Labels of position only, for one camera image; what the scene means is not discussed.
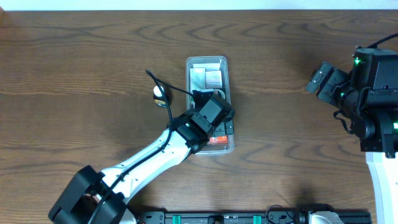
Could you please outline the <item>red medicine box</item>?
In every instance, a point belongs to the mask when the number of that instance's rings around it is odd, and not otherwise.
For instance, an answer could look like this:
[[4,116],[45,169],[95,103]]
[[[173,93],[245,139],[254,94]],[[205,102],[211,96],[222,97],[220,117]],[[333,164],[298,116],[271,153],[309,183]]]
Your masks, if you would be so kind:
[[227,144],[228,137],[227,136],[215,136],[211,137],[209,140],[209,145],[220,145],[220,144]]

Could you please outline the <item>blue tall box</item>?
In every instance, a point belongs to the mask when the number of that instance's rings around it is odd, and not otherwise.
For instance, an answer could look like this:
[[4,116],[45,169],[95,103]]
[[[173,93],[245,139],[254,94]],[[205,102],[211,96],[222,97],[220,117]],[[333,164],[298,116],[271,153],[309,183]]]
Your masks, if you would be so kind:
[[205,86],[206,88],[222,88],[222,73],[221,71],[205,72]]

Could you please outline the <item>clear plastic container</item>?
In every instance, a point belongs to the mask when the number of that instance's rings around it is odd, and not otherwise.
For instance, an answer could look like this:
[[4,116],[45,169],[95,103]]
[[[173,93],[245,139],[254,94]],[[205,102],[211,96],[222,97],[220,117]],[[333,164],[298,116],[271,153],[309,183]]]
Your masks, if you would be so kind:
[[[226,101],[231,103],[231,91],[229,87],[229,73],[228,63],[224,56],[200,56],[190,57],[186,60],[186,90],[190,92],[190,69],[191,68],[205,68],[205,72],[209,71],[221,71],[223,87],[217,88],[224,91],[226,94]],[[214,91],[215,88],[206,88],[202,90]],[[209,145],[207,144],[200,152],[198,156],[221,156],[228,154],[234,150],[234,133],[227,135],[228,143],[220,145]]]

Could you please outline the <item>white green medicine box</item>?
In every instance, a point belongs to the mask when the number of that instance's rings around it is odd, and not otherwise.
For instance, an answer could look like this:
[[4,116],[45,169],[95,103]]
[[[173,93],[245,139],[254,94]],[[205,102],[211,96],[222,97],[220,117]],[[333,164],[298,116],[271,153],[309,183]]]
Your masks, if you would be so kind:
[[190,92],[205,89],[205,68],[190,69]]

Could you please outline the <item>dark bottle white cap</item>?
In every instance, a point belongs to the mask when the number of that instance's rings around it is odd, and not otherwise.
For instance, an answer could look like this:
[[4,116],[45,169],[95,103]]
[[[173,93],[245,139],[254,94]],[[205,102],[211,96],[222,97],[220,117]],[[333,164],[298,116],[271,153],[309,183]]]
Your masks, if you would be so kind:
[[166,108],[167,105],[166,105],[165,100],[167,100],[169,102],[169,105],[171,105],[172,98],[171,98],[170,92],[167,88],[164,88],[163,86],[160,86],[160,87],[161,87],[162,91],[164,92],[164,95],[160,91],[160,88],[158,86],[155,86],[153,88],[153,92],[154,92],[153,100],[157,106]]

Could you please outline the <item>green round-logo box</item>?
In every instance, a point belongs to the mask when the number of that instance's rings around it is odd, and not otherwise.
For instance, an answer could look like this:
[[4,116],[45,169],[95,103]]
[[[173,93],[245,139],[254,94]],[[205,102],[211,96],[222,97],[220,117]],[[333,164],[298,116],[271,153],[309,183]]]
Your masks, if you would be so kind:
[[214,94],[216,94],[216,95],[222,97],[224,100],[226,99],[226,94],[225,94],[224,91],[221,90],[221,89],[216,89],[216,88],[215,88],[215,89],[214,89]]

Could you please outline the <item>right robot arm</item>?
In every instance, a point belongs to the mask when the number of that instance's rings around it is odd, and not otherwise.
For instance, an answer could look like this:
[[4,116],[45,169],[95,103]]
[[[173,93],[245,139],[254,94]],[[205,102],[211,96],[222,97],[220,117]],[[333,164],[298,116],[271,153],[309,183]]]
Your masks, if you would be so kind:
[[334,106],[333,116],[366,154],[378,223],[397,223],[397,60],[358,58],[346,73],[323,62],[305,88]]

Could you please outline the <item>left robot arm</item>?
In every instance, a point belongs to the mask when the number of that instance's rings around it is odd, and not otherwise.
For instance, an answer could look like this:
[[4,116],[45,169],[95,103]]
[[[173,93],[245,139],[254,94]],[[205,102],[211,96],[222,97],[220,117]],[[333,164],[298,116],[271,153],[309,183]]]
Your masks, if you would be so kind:
[[53,223],[135,223],[127,210],[130,199],[167,169],[207,145],[216,128],[234,110],[205,106],[174,118],[149,146],[127,160],[97,172],[80,169],[50,209]]

